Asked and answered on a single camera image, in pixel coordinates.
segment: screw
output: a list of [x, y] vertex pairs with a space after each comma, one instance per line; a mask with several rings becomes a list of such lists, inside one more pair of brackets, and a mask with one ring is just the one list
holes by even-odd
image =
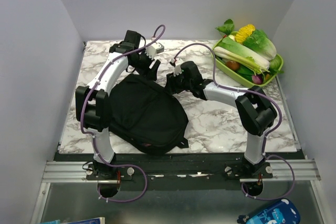
[[132, 167], [127, 169], [127, 174], [132, 176], [134, 174], [134, 169]]
[[230, 175], [231, 173], [232, 173], [232, 169], [231, 169], [231, 167], [229, 167], [229, 166], [226, 166], [226, 168], [225, 168], [225, 173], [227, 174], [227, 175]]
[[90, 175], [93, 173], [93, 171], [91, 171], [91, 170], [87, 170], [85, 173], [86, 173], [86, 175], [89, 175], [89, 176], [90, 176]]
[[272, 167], [267, 166], [267, 167], [265, 168], [265, 171], [266, 171], [267, 173], [271, 174], [271, 173], [273, 172], [273, 169], [272, 169]]

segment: corn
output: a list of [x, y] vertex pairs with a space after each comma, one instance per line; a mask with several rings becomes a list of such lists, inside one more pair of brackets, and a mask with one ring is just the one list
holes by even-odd
[[250, 36], [256, 30], [255, 26], [248, 24], [247, 26], [242, 27], [236, 34], [236, 41], [242, 44], [245, 39]]

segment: white wall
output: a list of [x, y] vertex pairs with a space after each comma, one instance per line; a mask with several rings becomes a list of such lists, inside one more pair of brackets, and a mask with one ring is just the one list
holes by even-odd
[[29, 223], [83, 44], [61, 0], [0, 0], [0, 222]]
[[336, 217], [336, 0], [294, 0], [274, 43], [301, 146], [316, 159]]
[[218, 38], [214, 27], [234, 17], [272, 37], [293, 0], [62, 0], [86, 40], [120, 39], [126, 29], [148, 37], [167, 25], [165, 38]]

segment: bok choy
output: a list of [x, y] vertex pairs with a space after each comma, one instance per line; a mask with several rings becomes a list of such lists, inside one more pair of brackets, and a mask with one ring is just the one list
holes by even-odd
[[225, 37], [214, 49], [218, 57], [236, 61], [255, 73], [262, 73], [269, 68], [269, 61], [251, 49]]

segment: metal bracket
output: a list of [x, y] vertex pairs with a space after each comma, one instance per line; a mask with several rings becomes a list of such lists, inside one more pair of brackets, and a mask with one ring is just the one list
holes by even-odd
[[[296, 180], [320, 180], [316, 163], [313, 159], [287, 160], [293, 167]], [[263, 181], [291, 181], [292, 175], [287, 164], [283, 161], [268, 160], [273, 178], [263, 178]], [[42, 183], [117, 183], [115, 179], [87, 180], [86, 171], [82, 169], [84, 162], [47, 162]], [[242, 178], [240, 182], [256, 182], [257, 178]]]
[[30, 224], [40, 223], [47, 202], [50, 183], [41, 183]]
[[232, 161], [225, 163], [224, 174], [227, 179], [240, 180], [243, 178], [258, 180], [259, 175], [262, 178], [272, 178], [272, 169], [268, 162], [264, 162], [255, 170], [251, 170], [248, 164], [242, 161]]
[[[292, 166], [295, 180], [321, 180], [315, 160], [313, 159], [294, 159], [287, 160]], [[292, 173], [288, 165], [281, 160], [268, 160], [272, 168], [273, 178], [263, 178], [263, 181], [291, 181]], [[244, 178], [240, 182], [256, 182], [255, 178]]]
[[[129, 174], [129, 168], [127, 167], [120, 167], [118, 171], [121, 174], [121, 178], [123, 181], [132, 180], [132, 175]], [[117, 179], [117, 169], [112, 170], [112, 173], [102, 173], [95, 169], [94, 165], [88, 165], [88, 170], [86, 171], [86, 180], [94, 180], [94, 181], [101, 181], [101, 180], [115, 180]]]

